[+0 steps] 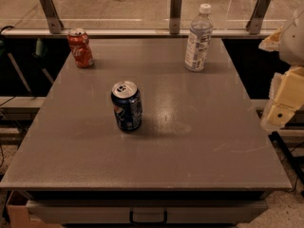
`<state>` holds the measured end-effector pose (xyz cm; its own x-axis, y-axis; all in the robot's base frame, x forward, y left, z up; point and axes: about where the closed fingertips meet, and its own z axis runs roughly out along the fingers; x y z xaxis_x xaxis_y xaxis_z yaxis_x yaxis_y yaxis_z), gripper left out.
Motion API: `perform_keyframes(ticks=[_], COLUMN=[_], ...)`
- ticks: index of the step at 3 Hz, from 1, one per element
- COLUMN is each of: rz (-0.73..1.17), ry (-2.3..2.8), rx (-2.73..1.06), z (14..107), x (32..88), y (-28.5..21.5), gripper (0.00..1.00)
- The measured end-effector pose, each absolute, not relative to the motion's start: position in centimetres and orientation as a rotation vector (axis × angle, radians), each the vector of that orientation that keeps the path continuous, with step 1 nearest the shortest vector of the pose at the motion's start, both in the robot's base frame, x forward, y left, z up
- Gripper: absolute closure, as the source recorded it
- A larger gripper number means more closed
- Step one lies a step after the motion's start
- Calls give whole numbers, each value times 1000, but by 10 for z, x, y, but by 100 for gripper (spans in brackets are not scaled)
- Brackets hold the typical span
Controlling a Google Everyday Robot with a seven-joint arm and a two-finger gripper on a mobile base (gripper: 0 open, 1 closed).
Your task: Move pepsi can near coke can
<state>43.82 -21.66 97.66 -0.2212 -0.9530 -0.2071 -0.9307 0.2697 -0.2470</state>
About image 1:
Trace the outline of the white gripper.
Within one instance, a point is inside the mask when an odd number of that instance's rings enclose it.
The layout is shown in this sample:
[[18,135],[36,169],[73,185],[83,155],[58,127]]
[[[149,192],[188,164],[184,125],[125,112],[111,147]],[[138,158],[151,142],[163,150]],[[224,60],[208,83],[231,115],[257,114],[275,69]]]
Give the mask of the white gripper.
[[279,50],[279,58],[293,65],[284,74],[276,72],[271,81],[260,125],[273,132],[283,128],[304,105],[304,6],[294,11],[283,28],[263,39],[258,48],[268,52]]

